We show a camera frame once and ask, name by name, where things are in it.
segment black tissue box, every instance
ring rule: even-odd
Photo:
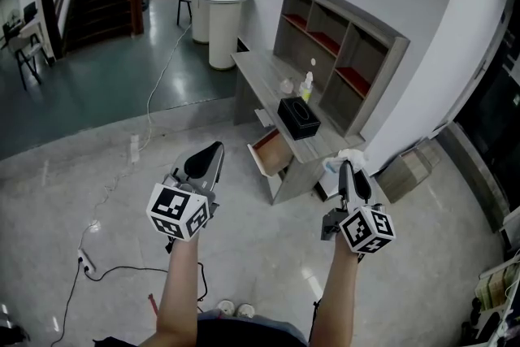
[[[301,97],[282,98],[279,102],[278,116],[295,141],[314,136],[321,124]]]

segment bookshelf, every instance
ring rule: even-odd
[[[345,0],[284,0],[274,54],[306,74],[344,137],[358,135],[409,40]]]

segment green floor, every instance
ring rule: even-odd
[[[189,25],[177,0],[150,0],[145,33],[119,38],[67,55],[52,68],[38,66],[43,85],[25,72],[25,92],[8,50],[0,52],[0,159],[32,147],[146,113],[151,90],[177,39]],[[236,69],[217,72],[208,64],[208,46],[194,44],[188,31],[154,94],[151,111],[231,97]]]

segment white cloth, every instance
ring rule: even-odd
[[[334,158],[325,158],[323,167],[326,171],[337,174],[340,171],[341,164],[344,161],[350,161],[354,173],[360,171],[366,165],[365,154],[356,149],[343,149],[338,152]]]

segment white cylindrical table base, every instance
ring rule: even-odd
[[[241,3],[210,4],[210,65],[215,70],[235,67],[231,57],[236,52]]]
[[[192,0],[192,38],[198,44],[210,41],[210,4],[206,0]]]

